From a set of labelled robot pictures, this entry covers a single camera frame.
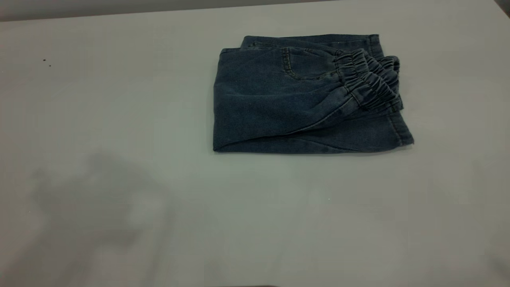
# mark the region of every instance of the white table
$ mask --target white table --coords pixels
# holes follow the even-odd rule
[[[215,154],[220,50],[329,33],[400,58],[416,144]],[[491,0],[0,23],[0,286],[507,286],[509,47]]]

